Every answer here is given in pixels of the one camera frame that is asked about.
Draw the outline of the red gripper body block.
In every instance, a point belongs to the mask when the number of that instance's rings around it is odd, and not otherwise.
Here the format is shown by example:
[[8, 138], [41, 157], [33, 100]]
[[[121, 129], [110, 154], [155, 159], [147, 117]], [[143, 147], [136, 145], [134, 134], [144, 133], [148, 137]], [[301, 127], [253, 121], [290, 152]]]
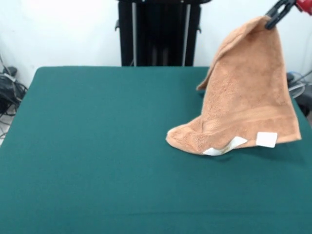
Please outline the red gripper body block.
[[296, 7], [300, 12], [312, 14], [312, 0], [296, 0]]

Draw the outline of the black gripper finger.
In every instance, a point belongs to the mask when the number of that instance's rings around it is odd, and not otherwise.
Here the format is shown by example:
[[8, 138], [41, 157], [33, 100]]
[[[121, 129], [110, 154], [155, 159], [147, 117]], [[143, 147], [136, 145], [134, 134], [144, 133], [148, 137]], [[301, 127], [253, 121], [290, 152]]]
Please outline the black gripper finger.
[[273, 29], [295, 6], [295, 1], [288, 1], [287, 4], [283, 5], [278, 9], [278, 14], [273, 17], [269, 17], [269, 21], [265, 24], [267, 30]]
[[286, 0], [278, 0], [265, 14], [265, 16], [273, 17], [276, 14], [278, 14], [278, 9], [282, 7], [283, 5], [287, 4]]

